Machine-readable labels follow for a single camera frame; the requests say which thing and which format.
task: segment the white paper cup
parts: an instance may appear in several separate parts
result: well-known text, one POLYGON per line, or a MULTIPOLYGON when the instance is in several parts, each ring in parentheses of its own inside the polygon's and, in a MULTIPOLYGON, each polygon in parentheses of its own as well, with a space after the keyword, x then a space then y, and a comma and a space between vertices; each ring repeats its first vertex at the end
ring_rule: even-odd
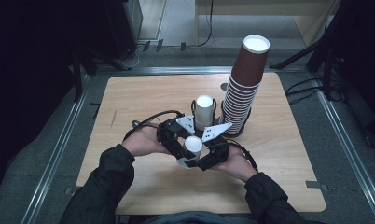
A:
POLYGON ((201 95, 196 100, 194 112, 195 127, 204 131, 205 127, 212 126, 214 115, 214 98, 210 95, 201 95))
POLYGON ((194 158, 188 160, 186 158, 181 158, 177 160, 178 164, 186 169, 190 169, 186 164, 185 161, 196 161, 200 158, 201 150, 202 150, 202 140, 196 136, 189 136, 185 139, 184 148, 191 151, 194 155, 194 158))

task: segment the person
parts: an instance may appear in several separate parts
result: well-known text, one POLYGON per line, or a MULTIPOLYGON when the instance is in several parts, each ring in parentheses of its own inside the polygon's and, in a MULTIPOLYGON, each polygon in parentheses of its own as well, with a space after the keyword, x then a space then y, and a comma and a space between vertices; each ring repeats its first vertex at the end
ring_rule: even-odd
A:
MULTIPOLYGON (((156 127, 145 126, 121 144, 103 152, 99 167, 91 172, 84 187, 74 194, 60 223, 115 223, 115 210, 134 180, 134 157, 151 153, 169 154, 157 141, 156 130, 156 127)), ((212 169, 226 172, 245 183, 245 199, 251 218, 256 222, 306 223, 287 202, 288 197, 280 186, 265 174, 258 173, 237 147, 230 146, 228 159, 212 169)), ((209 212, 184 212, 152 217, 145 223, 230 222, 209 212)))

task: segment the stack of paper cups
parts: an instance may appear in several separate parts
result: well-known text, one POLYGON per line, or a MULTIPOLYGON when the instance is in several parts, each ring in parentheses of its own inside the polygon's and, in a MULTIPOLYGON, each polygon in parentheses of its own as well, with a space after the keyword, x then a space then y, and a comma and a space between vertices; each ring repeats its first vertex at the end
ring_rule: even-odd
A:
POLYGON ((243 132, 243 126, 249 118, 251 105, 263 77, 269 47, 269 40, 260 35, 249 35, 243 40, 231 70, 219 119, 219 123, 233 123, 224 132, 228 137, 235 137, 243 132))

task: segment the wooden table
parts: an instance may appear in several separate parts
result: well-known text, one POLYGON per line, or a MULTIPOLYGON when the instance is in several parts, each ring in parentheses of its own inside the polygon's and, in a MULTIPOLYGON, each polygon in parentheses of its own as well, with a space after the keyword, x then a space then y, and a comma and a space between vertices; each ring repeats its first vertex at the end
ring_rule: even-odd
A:
MULTIPOLYGON (((120 143, 134 119, 143 120, 171 109, 190 115, 192 100, 201 94, 216 98, 218 117, 225 97, 220 86, 228 80, 228 74, 110 78, 76 185, 84 185, 98 166, 101 153, 120 143)), ((174 117, 163 116, 160 120, 174 117)), ((325 209, 321 190, 306 187, 306 180, 316 181, 316 177, 277 74, 264 74, 251 117, 243 134, 235 140, 251 151, 259 171, 284 189, 295 209, 325 209)), ((228 175, 184 169, 174 157, 164 154, 136 158, 133 166, 135 179, 118 205, 117 214, 189 210, 249 213, 243 182, 228 175)))

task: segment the black wire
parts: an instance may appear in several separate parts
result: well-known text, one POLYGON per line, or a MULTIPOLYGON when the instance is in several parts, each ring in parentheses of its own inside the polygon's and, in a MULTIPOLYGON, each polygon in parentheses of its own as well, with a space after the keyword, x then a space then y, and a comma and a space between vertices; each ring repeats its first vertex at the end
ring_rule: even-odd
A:
POLYGON ((211 0, 211 11, 210 11, 210 34, 208 35, 208 38, 207 40, 205 40, 204 43, 200 44, 200 45, 196 45, 195 47, 202 47, 204 46, 208 40, 211 39, 211 36, 212 36, 212 16, 213 16, 213 11, 214 11, 214 0, 211 0))
POLYGON ((312 91, 312 90, 319 90, 319 91, 321 91, 322 89, 323 89, 323 87, 309 87, 309 88, 298 90, 298 91, 291 91, 291 92, 289 92, 287 94, 287 96, 293 95, 293 94, 296 94, 296 93, 305 92, 305 91, 312 91))
MULTIPOLYGON (((202 46, 204 46, 204 45, 206 45, 208 43, 208 41, 212 37, 212 32, 213 32, 213 24, 212 24, 213 14, 214 14, 214 0, 211 0, 210 21, 209 21, 210 34, 208 35, 208 37, 205 40, 205 42, 203 42, 202 44, 199 44, 199 45, 186 45, 187 48, 191 48, 191 47, 198 47, 199 48, 199 47, 202 47, 202 46)), ((180 45, 178 45, 178 46, 176 46, 176 45, 169 45, 169 46, 162 46, 162 48, 181 48, 181 46, 180 45)))
POLYGON ((163 111, 163 112, 160 112, 158 114, 155 114, 147 119, 144 119, 142 122, 140 122, 134 129, 137 129, 139 127, 142 127, 144 124, 146 124, 147 122, 151 121, 152 119, 155 119, 161 115, 165 115, 165 114, 176 114, 178 117, 183 117, 184 115, 177 111, 177 110, 166 110, 166 111, 163 111))
POLYGON ((317 93, 317 92, 319 92, 319 90, 313 91, 312 93, 310 93, 310 94, 308 94, 308 95, 306 95, 306 96, 303 96, 303 97, 298 98, 298 99, 296 99, 296 100, 294 100, 294 101, 291 101, 291 102, 289 102, 289 104, 290 104, 290 105, 296 104, 296 103, 298 103, 298 102, 300 102, 300 101, 302 101, 302 100, 304 100, 304 99, 309 98, 310 96, 314 95, 314 94, 317 93))
POLYGON ((289 93, 293 88, 297 87, 298 85, 301 85, 303 83, 306 83, 306 82, 309 82, 309 81, 314 81, 314 80, 320 80, 321 78, 319 77, 315 77, 315 78, 309 78, 307 80, 304 80, 304 81, 300 81, 298 83, 296 83, 295 85, 292 85, 291 87, 289 87, 289 89, 287 89, 285 91, 285 95, 289 95, 289 94, 294 94, 294 93, 289 93))

